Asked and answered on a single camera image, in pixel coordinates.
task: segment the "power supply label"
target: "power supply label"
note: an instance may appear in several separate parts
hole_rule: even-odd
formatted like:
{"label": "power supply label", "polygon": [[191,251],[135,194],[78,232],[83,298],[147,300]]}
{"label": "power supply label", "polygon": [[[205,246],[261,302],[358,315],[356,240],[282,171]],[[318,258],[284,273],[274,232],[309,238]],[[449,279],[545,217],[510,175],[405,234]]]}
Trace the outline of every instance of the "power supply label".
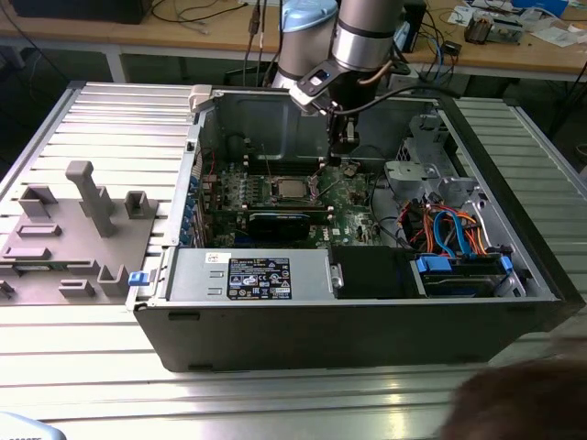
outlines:
{"label": "power supply label", "polygon": [[231,258],[228,298],[231,300],[291,300],[289,258]]}

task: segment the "person's hair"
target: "person's hair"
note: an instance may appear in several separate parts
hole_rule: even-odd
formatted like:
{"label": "person's hair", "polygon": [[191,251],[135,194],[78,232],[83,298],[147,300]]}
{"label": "person's hair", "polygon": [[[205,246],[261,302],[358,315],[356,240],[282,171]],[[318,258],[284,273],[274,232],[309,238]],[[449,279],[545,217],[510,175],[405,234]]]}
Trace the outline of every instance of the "person's hair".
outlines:
{"label": "person's hair", "polygon": [[441,440],[587,439],[587,363],[488,368],[456,391]]}

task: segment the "wooden desk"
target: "wooden desk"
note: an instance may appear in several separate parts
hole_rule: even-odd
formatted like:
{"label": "wooden desk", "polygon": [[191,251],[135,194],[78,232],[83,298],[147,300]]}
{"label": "wooden desk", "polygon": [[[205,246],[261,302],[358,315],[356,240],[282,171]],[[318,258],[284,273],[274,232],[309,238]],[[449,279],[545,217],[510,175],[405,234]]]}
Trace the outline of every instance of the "wooden desk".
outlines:
{"label": "wooden desk", "polygon": [[[198,6],[205,0],[177,0],[178,7]],[[574,81],[585,61],[587,48],[572,45],[561,49],[531,35],[524,35],[519,45],[488,43],[478,46],[466,43],[464,27],[446,23],[449,10],[457,0],[429,0],[431,14],[437,27],[450,39],[462,45],[456,73],[471,75],[507,76],[559,81]],[[206,9],[186,14],[201,17],[233,7],[236,0],[220,0]],[[166,23],[148,15],[140,25],[121,25],[77,20],[23,18],[16,16],[12,7],[6,9],[18,25],[42,48],[61,50],[90,50],[104,53],[113,80],[125,82],[126,75],[120,56],[125,53],[167,55],[190,58],[220,58],[242,60],[248,42],[249,17],[252,6],[206,20],[209,31],[203,35],[176,23]],[[172,0],[159,8],[163,17],[175,18]],[[565,12],[572,19],[587,19],[587,13],[577,10]],[[278,48],[278,8],[268,6],[264,60],[272,58]],[[255,38],[250,58],[257,59],[258,38]],[[26,46],[5,16],[0,14],[0,45]],[[434,54],[426,41],[420,38],[414,53],[407,54],[417,68],[432,62]]]}
{"label": "wooden desk", "polygon": [[[519,78],[570,80],[576,78],[583,64],[587,61],[587,46],[573,44],[559,48],[554,44],[525,34],[519,45],[503,43],[470,44],[465,41],[463,26],[447,23],[450,10],[459,5],[457,0],[430,0],[431,15],[438,29],[449,39],[462,46],[459,63],[455,72],[487,76],[510,76]],[[565,16],[574,19],[587,19],[587,13],[568,8]],[[431,62],[434,55],[428,48],[426,40],[420,38],[413,54],[407,58],[413,63]]]}

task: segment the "blue cable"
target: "blue cable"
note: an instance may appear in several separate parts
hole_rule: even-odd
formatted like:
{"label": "blue cable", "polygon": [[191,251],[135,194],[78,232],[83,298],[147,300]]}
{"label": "blue cable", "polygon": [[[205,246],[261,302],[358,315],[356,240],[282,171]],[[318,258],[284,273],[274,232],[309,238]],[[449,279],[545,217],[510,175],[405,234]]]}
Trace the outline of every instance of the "blue cable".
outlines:
{"label": "blue cable", "polygon": [[434,46],[437,48],[437,59],[438,59],[438,68],[437,68],[437,73],[434,76],[434,81],[436,81],[438,79],[438,76],[440,74],[441,68],[442,68],[442,64],[443,64],[443,60],[442,60],[442,50],[440,50],[440,45],[438,44],[438,41],[435,38],[432,38],[430,36],[428,36],[428,39],[431,40],[434,43]]}
{"label": "blue cable", "polygon": [[469,243],[467,243],[467,240],[465,240],[465,235],[462,231],[462,225],[460,224],[459,217],[455,213],[452,213],[451,211],[441,211],[437,214],[437,216],[434,219],[434,239],[437,242],[437,244],[441,248],[443,248],[450,255],[450,257],[452,259],[457,257],[455,255],[455,253],[452,251],[452,249],[450,247],[447,247],[442,242],[442,238],[440,237],[440,218],[443,215],[452,215],[452,219],[455,222],[455,230],[457,231],[457,239],[459,241],[459,246],[460,246],[460,250],[462,251],[462,253],[466,256],[475,255],[473,253],[471,247],[469,246]]}

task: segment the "motherboard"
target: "motherboard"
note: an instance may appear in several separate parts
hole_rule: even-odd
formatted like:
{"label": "motherboard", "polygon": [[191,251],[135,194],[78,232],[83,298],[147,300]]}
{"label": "motherboard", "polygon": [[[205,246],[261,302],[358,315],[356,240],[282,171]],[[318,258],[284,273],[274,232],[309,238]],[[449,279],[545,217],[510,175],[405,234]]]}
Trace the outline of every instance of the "motherboard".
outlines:
{"label": "motherboard", "polygon": [[195,202],[188,198],[198,213],[192,228],[195,237],[186,241],[199,238],[207,248],[382,243],[369,205],[373,174],[362,172],[358,162],[290,170],[292,175],[275,175],[269,165],[255,169],[227,163],[216,169],[201,179],[192,195]]}

